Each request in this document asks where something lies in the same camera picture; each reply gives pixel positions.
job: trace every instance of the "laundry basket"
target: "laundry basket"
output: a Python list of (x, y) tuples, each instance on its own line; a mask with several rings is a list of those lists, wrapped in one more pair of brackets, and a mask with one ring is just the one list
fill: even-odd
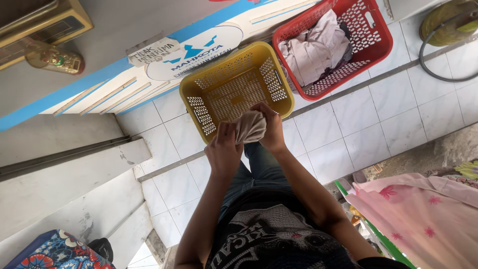
[(260, 101), (282, 118), (294, 107), (279, 60), (265, 42), (254, 42), (188, 75), (181, 81), (179, 93), (206, 144), (216, 135), (219, 122), (239, 118)]
[[(314, 82), (311, 87), (302, 89), (285, 62), (278, 44), (315, 26), (330, 9), (337, 15), (337, 21), (344, 22), (350, 31), (352, 60), (324, 79)], [(375, 0), (322, 0), (277, 29), (272, 44), (289, 73), (287, 80), (291, 90), (297, 91), (306, 100), (315, 101), (383, 60), (390, 53), (393, 40)]]

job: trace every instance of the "red plastic basket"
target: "red plastic basket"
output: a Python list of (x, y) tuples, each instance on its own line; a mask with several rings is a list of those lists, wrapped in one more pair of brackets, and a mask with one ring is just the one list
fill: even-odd
[[(315, 26), (322, 15), (330, 9), (337, 14), (337, 21), (345, 22), (350, 30), (353, 57), (341, 69), (315, 82), (310, 89), (304, 91), (285, 62), (278, 44)], [(272, 45), (289, 73), (287, 80), (291, 90), (298, 91), (306, 100), (316, 101), (385, 59), (391, 51), (393, 40), (375, 0), (322, 0), (277, 29), (272, 38)]]

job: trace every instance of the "person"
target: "person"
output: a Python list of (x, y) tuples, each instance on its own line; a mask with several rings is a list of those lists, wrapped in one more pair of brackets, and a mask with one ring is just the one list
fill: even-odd
[[(251, 110), (266, 118), (260, 143), (235, 145), (236, 125), (221, 122), (205, 148), (211, 176), (175, 268), (408, 268), (381, 257), (294, 158), (280, 116), (264, 102)], [(243, 149), (250, 172), (240, 160)]]

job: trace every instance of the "yellow plastic basket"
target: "yellow plastic basket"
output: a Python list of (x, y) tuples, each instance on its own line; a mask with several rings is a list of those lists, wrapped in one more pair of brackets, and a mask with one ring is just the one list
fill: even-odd
[(265, 42), (254, 42), (185, 77), (179, 93), (206, 144), (216, 135), (219, 122), (237, 119), (260, 101), (282, 118), (294, 107), (279, 60)]

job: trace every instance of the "pink cloth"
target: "pink cloth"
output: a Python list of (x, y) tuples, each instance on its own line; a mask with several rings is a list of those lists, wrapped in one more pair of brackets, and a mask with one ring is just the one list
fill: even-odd
[(478, 190), (403, 174), (355, 184), (346, 200), (422, 269), (478, 268)]

